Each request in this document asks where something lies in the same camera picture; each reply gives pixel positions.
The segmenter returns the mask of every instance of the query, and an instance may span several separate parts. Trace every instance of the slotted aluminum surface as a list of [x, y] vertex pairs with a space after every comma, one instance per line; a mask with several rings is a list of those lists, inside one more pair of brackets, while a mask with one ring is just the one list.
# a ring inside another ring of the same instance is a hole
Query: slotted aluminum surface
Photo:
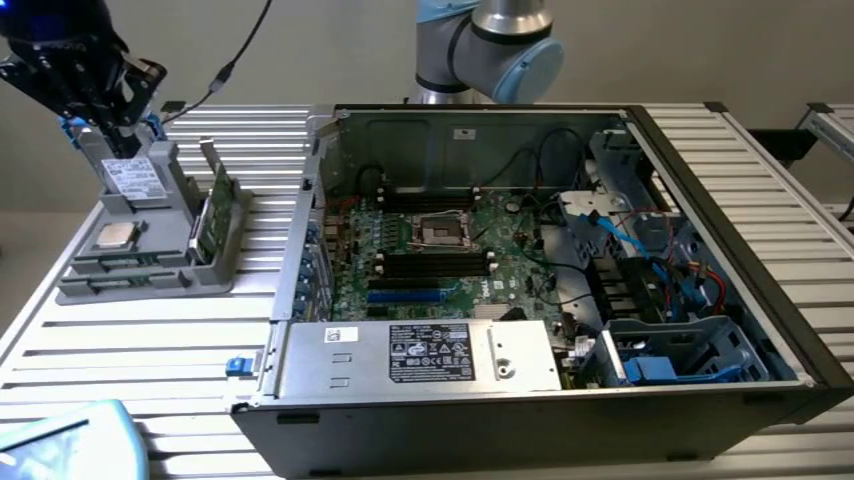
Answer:
[[[835, 355], [854, 373], [854, 262], [817, 214], [787, 192], [727, 119], [702, 105], [649, 106]], [[136, 416], [156, 478], [274, 479], [223, 413], [226, 360], [262, 346], [303, 161], [307, 107], [203, 107], [176, 121], [184, 169], [202, 176], [194, 142], [212, 135], [258, 197], [230, 295], [59, 307], [52, 270], [0, 342], [0, 431], [89, 400], [119, 398]], [[567, 445], [578, 441], [568, 434]], [[710, 463], [585, 467], [443, 478], [854, 478], [854, 401], [805, 426], [777, 426]]]

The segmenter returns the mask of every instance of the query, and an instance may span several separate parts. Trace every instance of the warning label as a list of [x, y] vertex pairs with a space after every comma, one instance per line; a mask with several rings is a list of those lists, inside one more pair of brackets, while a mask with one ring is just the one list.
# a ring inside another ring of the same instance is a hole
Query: warning label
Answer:
[[395, 324], [388, 328], [388, 377], [395, 383], [475, 379], [467, 324]]

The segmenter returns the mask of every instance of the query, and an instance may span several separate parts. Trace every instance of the black cable wire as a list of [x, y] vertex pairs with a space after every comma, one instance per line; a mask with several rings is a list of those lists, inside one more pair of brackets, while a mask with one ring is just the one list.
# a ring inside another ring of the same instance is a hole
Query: black cable wire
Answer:
[[558, 133], [568, 133], [572, 138], [575, 138], [575, 142], [578, 143], [578, 157], [575, 159], [575, 178], [572, 178], [572, 184], [578, 182], [578, 177], [580, 176], [580, 169], [585, 167], [585, 141], [582, 140], [582, 136], [578, 132], [570, 127], [559, 127], [548, 131], [539, 141], [539, 147], [536, 149], [536, 172], [534, 176], [534, 188], [536, 189], [539, 186], [539, 182], [543, 180], [543, 150], [546, 148], [546, 142], [548, 138]]
[[582, 300], [583, 298], [587, 297], [593, 297], [593, 293], [585, 293], [583, 295], [579, 295], [575, 298], [568, 299], [564, 302], [552, 302], [548, 301], [543, 298], [543, 286], [546, 285], [546, 283], [548, 282], [548, 280], [546, 280], [543, 283], [540, 283], [539, 288], [536, 289], [536, 299], [543, 302], [546, 305], [551, 305], [552, 307], [559, 307], [562, 305], [566, 305], [567, 303], [574, 303], [578, 302], [579, 300]]
[[472, 242], [476, 242], [476, 241], [478, 241], [478, 239], [479, 239], [479, 238], [486, 234], [486, 232], [488, 232], [488, 231], [490, 231], [490, 228], [492, 228], [492, 225], [494, 225], [494, 224], [491, 223], [491, 224], [490, 224], [490, 225], [488, 225], [483, 230], [480, 230], [480, 233], [478, 233], [478, 235], [475, 235], [474, 237], [471, 237], [471, 241], [472, 241]]
[[167, 124], [171, 121], [176, 120], [178, 118], [183, 117], [188, 112], [199, 108], [199, 106], [204, 102], [207, 102], [208, 98], [211, 98], [211, 96], [220, 90], [220, 88], [223, 88], [223, 85], [226, 85], [226, 83], [228, 82], [228, 79], [231, 78], [231, 74], [235, 70], [235, 67], [238, 66], [238, 62], [240, 61], [240, 58], [243, 58], [243, 54], [250, 48], [250, 45], [252, 44], [252, 40], [255, 40], [255, 35], [258, 34], [258, 30], [262, 28], [262, 24], [264, 23], [264, 19], [267, 18], [267, 12], [270, 12], [271, 5], [272, 5], [272, 0], [267, 0], [267, 3], [264, 3], [264, 8], [262, 9], [262, 14], [258, 17], [258, 20], [255, 21], [255, 26], [252, 27], [252, 30], [250, 32], [250, 36], [246, 38], [243, 45], [240, 46], [240, 50], [238, 50], [238, 54], [234, 56], [231, 61], [226, 65], [223, 65], [223, 68], [219, 69], [219, 72], [216, 73], [216, 77], [214, 77], [214, 80], [208, 85], [207, 93], [203, 95], [203, 97], [199, 99], [196, 103], [194, 103], [190, 107], [184, 108], [175, 115], [164, 118], [163, 122], [160, 123]]
[[364, 173], [370, 170], [378, 171], [380, 176], [386, 175], [386, 169], [379, 163], [368, 163], [367, 165], [362, 165], [359, 170], [356, 170], [356, 181], [354, 186], [354, 191], [356, 195], [362, 195], [362, 177]]
[[522, 147], [519, 150], [515, 151], [515, 153], [512, 154], [512, 157], [510, 157], [510, 160], [507, 161], [504, 166], [500, 168], [500, 170], [495, 173], [495, 175], [492, 175], [488, 180], [480, 183], [482, 187], [488, 187], [495, 182], [495, 180], [498, 180], [502, 177], [502, 175], [507, 173], [507, 170], [510, 170], [510, 167], [512, 167], [512, 164], [516, 163], [516, 160], [522, 158], [520, 155], [524, 152], [528, 152], [534, 156], [534, 158], [536, 158], [536, 152], [534, 151], [534, 149], [530, 147]]
[[842, 215], [839, 215], [839, 221], [845, 222], [851, 216], [851, 212], [854, 212], [854, 197], [851, 197], [851, 201], [849, 202], [849, 208], [845, 209]]

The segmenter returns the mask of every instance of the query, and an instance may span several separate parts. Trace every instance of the blue cable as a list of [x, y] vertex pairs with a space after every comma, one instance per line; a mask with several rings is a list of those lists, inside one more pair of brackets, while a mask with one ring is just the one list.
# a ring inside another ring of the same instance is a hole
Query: blue cable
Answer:
[[[582, 214], [580, 218], [583, 220], [583, 219], [587, 219], [589, 216]], [[635, 246], [635, 248], [638, 249], [638, 251], [641, 252], [641, 255], [643, 255], [643, 258], [646, 258], [646, 259], [650, 258], [650, 252], [647, 251], [647, 249], [646, 249], [643, 243], [641, 242], [641, 240], [633, 238], [626, 233], [623, 233], [606, 217], [599, 216], [599, 218], [597, 219], [597, 223], [599, 224], [599, 226], [602, 228], [605, 228], [611, 233], [611, 235], [614, 235], [621, 240], [631, 243]], [[665, 271], [665, 269], [658, 264], [653, 264], [653, 271], [655, 272], [658, 277], [662, 279], [665, 284], [667, 284], [669, 275], [667, 275], [667, 272]], [[673, 320], [675, 320], [677, 318], [679, 318], [679, 304], [675, 301], [671, 301], [671, 304], [673, 304], [673, 317], [671, 318], [673, 318]]]

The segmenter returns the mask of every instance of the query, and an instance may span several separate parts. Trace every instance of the blue clip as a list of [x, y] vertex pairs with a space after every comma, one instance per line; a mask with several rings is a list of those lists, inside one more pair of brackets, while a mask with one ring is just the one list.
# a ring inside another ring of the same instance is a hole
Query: blue clip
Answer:
[[149, 113], [148, 117], [145, 117], [145, 123], [148, 123], [148, 126], [151, 126], [151, 130], [155, 132], [155, 138], [158, 140], [168, 140], [166, 136], [166, 130], [163, 128], [163, 123], [160, 123], [160, 117], [158, 117], [158, 115], [155, 115], [153, 113]]
[[635, 357], [623, 363], [623, 368], [633, 385], [730, 383], [738, 381], [742, 373], [741, 365], [730, 365], [711, 374], [677, 375], [667, 357]]
[[75, 147], [75, 150], [80, 150], [80, 142], [77, 142], [77, 139], [75, 138], [75, 132], [71, 129], [72, 127], [85, 127], [88, 126], [88, 123], [85, 123], [79, 117], [59, 117], [59, 125], [63, 129], [63, 132], [65, 133], [65, 136], [68, 137], [68, 140], [71, 141], [71, 146]]
[[226, 376], [227, 377], [251, 377], [252, 376], [252, 364], [255, 361], [251, 358], [235, 357], [226, 363]]

